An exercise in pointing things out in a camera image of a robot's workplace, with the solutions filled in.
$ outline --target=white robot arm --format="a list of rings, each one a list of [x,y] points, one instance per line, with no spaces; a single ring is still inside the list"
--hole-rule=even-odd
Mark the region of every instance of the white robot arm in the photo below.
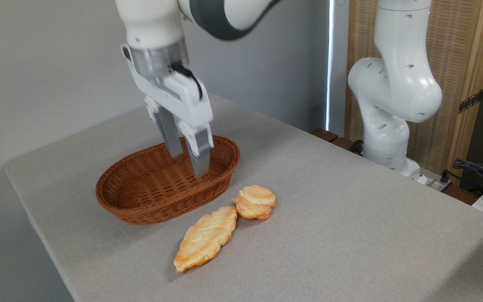
[[[374,42],[383,59],[359,60],[348,77],[363,118],[364,156],[420,182],[418,164],[406,158],[406,121],[424,122],[441,105],[426,54],[430,7],[431,0],[379,0]]]
[[[173,157],[186,138],[195,176],[208,172],[213,119],[204,84],[187,69],[182,15],[221,40],[245,36],[278,0],[116,0],[126,26],[122,46],[151,119]]]

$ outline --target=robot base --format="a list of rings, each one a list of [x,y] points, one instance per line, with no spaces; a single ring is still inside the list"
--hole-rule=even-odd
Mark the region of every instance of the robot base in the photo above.
[[[426,184],[428,179],[426,176],[423,176],[420,172],[420,166],[408,159],[405,158],[403,161],[395,164],[382,164],[382,166],[387,167],[391,170],[394,170],[402,175],[404,175],[407,178],[410,178],[412,180],[416,180],[417,182],[421,184]]]

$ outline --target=bread roll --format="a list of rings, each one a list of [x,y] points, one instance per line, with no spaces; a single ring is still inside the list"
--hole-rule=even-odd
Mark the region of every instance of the bread roll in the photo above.
[[[253,184],[238,191],[232,199],[236,210],[243,218],[266,220],[275,207],[275,195],[269,189]]]
[[[204,215],[190,227],[174,258],[176,273],[201,266],[215,258],[220,248],[229,242],[236,228],[236,218],[236,207],[229,205]]]

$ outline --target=wicker basket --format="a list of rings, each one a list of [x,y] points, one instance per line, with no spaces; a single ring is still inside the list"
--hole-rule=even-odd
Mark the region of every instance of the wicker basket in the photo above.
[[[126,222],[149,225],[178,217],[221,195],[238,166],[238,146],[213,136],[209,172],[196,179],[186,142],[180,140],[184,153],[175,159],[161,143],[111,166],[96,184],[100,205]]]

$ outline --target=pastry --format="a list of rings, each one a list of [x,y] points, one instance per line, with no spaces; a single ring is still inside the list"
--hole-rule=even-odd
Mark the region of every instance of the pastry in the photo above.
[[[238,191],[232,199],[236,210],[243,218],[266,220],[275,207],[275,195],[269,189],[253,184]]]
[[[221,246],[230,240],[232,231],[236,228],[238,213],[233,205],[224,206],[211,214],[204,215],[190,227],[180,250],[174,258],[177,273],[201,266],[215,258]]]

